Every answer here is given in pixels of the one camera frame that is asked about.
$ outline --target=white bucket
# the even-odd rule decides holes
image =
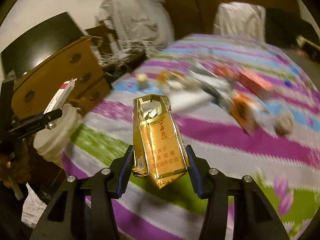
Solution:
[[[48,130],[43,129],[36,133],[33,147],[45,160],[57,164],[63,168],[61,153],[62,149],[70,140],[70,131],[78,125],[81,115],[70,104],[62,108],[62,117],[56,120],[56,127]]]

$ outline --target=green stripe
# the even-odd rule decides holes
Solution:
[[[97,132],[85,125],[81,125],[76,130],[71,136],[71,140],[79,148],[88,152],[106,166],[110,166],[115,158],[122,157],[129,146],[129,144],[121,140]],[[280,199],[275,195],[272,187],[265,186],[265,179],[261,174],[255,174],[255,180],[277,211]],[[169,184],[161,190],[157,189],[144,179],[131,176],[130,181],[169,203],[178,205],[193,213],[205,213],[207,201],[200,200],[193,192],[190,177],[188,175],[177,179],[174,183]],[[319,206],[319,195],[318,193],[309,190],[292,190],[294,190],[293,206],[286,215],[281,217],[281,219],[283,222],[294,221],[298,225],[302,223],[303,220],[310,219],[314,216]]]
[[[269,75],[274,75],[274,76],[277,76],[279,78],[283,78],[283,79],[287,79],[287,80],[294,80],[295,79],[295,77],[293,75],[290,75],[290,74],[279,73],[279,72],[274,71],[274,70],[264,69],[264,68],[261,68],[261,67],[257,67],[257,66],[253,66],[253,65],[245,64],[245,63],[241,63],[241,65],[244,66],[245,68],[258,70],[258,71],[260,71],[262,73],[269,74]]]
[[[129,146],[129,144],[123,141],[92,130],[83,124],[73,133],[71,140],[79,148],[88,152],[106,166],[110,166],[115,158],[122,157]],[[205,213],[207,201],[200,200],[194,194],[188,175],[177,179],[174,183],[169,184],[161,190],[148,183],[145,179],[131,176],[130,181],[167,202],[178,205],[193,213]]]
[[[255,173],[255,181],[267,196],[273,208],[278,212],[280,198],[274,193],[273,188],[264,184],[265,176]],[[310,190],[290,188],[293,190],[292,208],[287,214],[281,216],[282,222],[293,222],[301,224],[304,220],[313,218],[319,208],[319,193]]]
[[[173,56],[166,56],[166,55],[159,55],[159,54],[152,55],[150,58],[164,58],[164,59],[170,59],[170,60],[176,59]]]

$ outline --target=gold cigarette pack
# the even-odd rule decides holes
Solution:
[[[182,177],[189,162],[167,96],[133,101],[134,176],[162,188]]]

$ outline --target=qr code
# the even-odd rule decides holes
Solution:
[[[138,170],[143,170],[144,169],[144,161],[142,156],[138,159]]]

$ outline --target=white cloth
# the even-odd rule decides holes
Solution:
[[[29,195],[22,207],[21,221],[30,228],[35,228],[47,205],[43,203],[27,183]]]
[[[156,0],[104,0],[97,17],[116,31],[124,47],[140,41],[147,55],[174,40],[170,18]]]
[[[266,9],[249,3],[221,3],[214,23],[213,34],[244,37],[265,42]]]

